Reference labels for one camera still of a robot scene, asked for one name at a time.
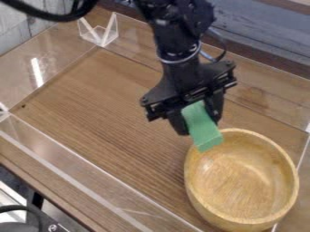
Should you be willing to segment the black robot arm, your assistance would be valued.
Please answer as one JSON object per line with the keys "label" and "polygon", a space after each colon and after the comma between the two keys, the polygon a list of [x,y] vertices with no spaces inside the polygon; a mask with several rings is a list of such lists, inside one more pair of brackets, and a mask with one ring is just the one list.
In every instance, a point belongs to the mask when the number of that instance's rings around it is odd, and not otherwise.
{"label": "black robot arm", "polygon": [[207,0],[134,0],[153,35],[161,78],[140,99],[146,119],[165,119],[188,135],[181,110],[196,102],[212,121],[220,121],[225,90],[236,85],[236,65],[221,56],[200,61],[200,38],[212,29],[213,5]]}

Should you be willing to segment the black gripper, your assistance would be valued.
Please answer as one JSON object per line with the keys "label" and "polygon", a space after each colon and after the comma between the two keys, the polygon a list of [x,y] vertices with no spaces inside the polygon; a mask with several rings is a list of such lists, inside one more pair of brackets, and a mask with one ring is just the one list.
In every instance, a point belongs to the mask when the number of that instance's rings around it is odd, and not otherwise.
{"label": "black gripper", "polygon": [[203,63],[197,57],[184,61],[164,60],[161,78],[140,98],[148,121],[166,119],[176,134],[188,135],[186,123],[180,109],[203,101],[213,123],[221,119],[225,90],[236,85],[236,64],[223,60]]}

